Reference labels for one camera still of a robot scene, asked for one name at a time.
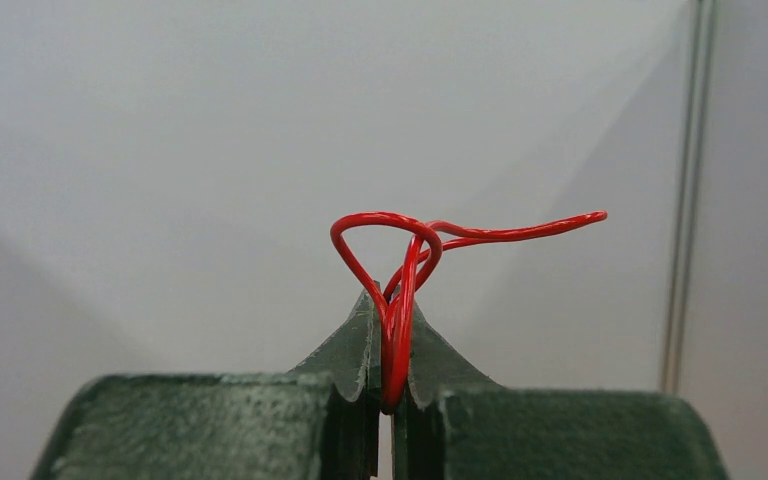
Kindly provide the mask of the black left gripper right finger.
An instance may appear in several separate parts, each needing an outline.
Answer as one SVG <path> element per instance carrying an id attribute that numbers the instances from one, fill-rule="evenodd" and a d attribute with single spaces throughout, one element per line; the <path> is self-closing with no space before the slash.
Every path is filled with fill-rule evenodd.
<path id="1" fill-rule="evenodd" d="M 443 479 L 451 422 L 446 400 L 472 390 L 504 387 L 481 372 L 413 308 L 404 392 L 391 416 L 395 479 Z"/>

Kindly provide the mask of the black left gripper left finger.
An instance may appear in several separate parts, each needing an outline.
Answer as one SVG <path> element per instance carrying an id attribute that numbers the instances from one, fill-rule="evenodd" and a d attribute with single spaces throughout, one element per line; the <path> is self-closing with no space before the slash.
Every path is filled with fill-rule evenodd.
<path id="1" fill-rule="evenodd" d="M 321 479 L 378 474 L 380 336 L 375 305 L 362 291 L 347 320 L 290 370 L 326 375 L 332 384 L 320 441 Z"/>

